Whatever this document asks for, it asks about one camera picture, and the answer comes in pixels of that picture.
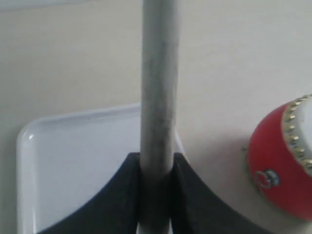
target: white tray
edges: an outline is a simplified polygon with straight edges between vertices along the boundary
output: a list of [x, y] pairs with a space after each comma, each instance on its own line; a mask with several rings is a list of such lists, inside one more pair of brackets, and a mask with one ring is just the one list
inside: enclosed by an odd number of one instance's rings
[[[18, 234], [35, 234], [91, 199], [139, 151], [140, 105], [35, 120], [17, 140]], [[183, 152], [176, 134], [176, 151]]]

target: metal rod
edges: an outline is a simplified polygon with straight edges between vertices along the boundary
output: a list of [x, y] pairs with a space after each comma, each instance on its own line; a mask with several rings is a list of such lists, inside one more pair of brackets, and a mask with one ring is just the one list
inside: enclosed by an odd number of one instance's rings
[[181, 0], [143, 1], [140, 234], [167, 234]]

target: table surface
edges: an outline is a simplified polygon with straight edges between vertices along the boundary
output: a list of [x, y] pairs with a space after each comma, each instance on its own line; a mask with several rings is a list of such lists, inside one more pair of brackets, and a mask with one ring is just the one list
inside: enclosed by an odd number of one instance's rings
[[[312, 2], [184, 1], [177, 129], [193, 168], [235, 210], [277, 234], [309, 223], [251, 186], [242, 147], [275, 107], [312, 93]], [[16, 137], [38, 117], [138, 102], [141, 2], [0, 13], [0, 233], [16, 232]]]

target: wooden surface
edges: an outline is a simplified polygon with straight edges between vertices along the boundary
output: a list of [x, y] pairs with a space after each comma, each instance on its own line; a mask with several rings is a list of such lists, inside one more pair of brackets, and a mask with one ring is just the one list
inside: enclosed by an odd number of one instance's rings
[[[177, 128], [193, 168], [226, 203], [277, 234], [310, 224], [267, 204], [242, 146], [273, 108], [312, 93], [312, 2], [184, 1]], [[0, 13], [0, 233], [16, 232], [15, 142], [43, 116], [140, 99], [141, 2]]]

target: red ball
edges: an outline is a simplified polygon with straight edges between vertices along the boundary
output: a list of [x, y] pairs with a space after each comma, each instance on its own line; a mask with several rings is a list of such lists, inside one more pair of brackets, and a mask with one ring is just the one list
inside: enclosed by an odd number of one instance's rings
[[250, 173], [275, 206], [312, 220], [311, 96], [303, 96], [269, 113], [255, 129], [248, 148]]

